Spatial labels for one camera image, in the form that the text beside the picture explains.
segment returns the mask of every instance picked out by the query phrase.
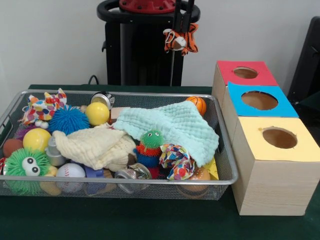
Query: wooden box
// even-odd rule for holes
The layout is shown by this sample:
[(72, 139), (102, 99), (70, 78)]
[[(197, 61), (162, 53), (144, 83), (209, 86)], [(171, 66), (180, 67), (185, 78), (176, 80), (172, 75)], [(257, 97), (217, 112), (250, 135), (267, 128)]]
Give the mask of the wooden box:
[(299, 118), (239, 116), (232, 147), (240, 215), (305, 214), (320, 178), (320, 149)]
[(231, 141), (238, 116), (299, 117), (278, 86), (237, 85), (229, 82), (223, 98), (221, 111)]
[(277, 81), (263, 61), (217, 61), (212, 95), (223, 105), (228, 83), (255, 86), (277, 86)]

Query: red top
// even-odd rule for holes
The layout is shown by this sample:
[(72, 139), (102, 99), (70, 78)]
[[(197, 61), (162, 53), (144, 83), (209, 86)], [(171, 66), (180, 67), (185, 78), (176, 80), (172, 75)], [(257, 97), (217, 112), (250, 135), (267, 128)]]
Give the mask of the red top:
[(136, 149), (138, 150), (138, 153), (148, 156), (148, 157), (157, 157), (161, 156), (162, 151), (160, 147), (157, 148), (145, 148), (144, 145), (140, 144), (136, 146)]
[(167, 14), (175, 11), (176, 0), (119, 0), (123, 10), (139, 14)]
[[(217, 61), (225, 85), (232, 82), (238, 85), (278, 86), (278, 83), (263, 61)], [(249, 68), (257, 76), (243, 78), (235, 74), (237, 68)]]

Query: dark green tablecloth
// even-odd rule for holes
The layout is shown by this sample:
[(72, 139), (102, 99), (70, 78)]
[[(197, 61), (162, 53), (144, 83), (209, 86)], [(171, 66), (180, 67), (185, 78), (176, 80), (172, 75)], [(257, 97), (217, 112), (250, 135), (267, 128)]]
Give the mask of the dark green tablecloth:
[[(65, 85), (62, 89), (211, 93), (210, 87)], [(0, 204), (1, 240), (320, 239), (319, 186), (306, 215), (300, 217), (239, 216), (230, 187), (219, 201), (6, 196), (0, 197)]]

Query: baseball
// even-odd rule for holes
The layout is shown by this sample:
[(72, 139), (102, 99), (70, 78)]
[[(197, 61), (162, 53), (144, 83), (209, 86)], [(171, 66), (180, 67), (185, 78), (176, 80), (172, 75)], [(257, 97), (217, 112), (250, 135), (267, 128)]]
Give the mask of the baseball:
[[(58, 169), (56, 177), (84, 178), (85, 170), (75, 163), (67, 163)], [(82, 189), (83, 182), (58, 181), (56, 186), (65, 193), (75, 193)]]

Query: blue spiky ball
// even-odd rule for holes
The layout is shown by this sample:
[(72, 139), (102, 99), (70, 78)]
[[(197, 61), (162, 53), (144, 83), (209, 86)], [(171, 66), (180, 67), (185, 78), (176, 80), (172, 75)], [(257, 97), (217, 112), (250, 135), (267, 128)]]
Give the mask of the blue spiky ball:
[(70, 105), (59, 108), (49, 121), (50, 132), (61, 131), (65, 135), (88, 128), (90, 128), (90, 123), (87, 116), (78, 108)]

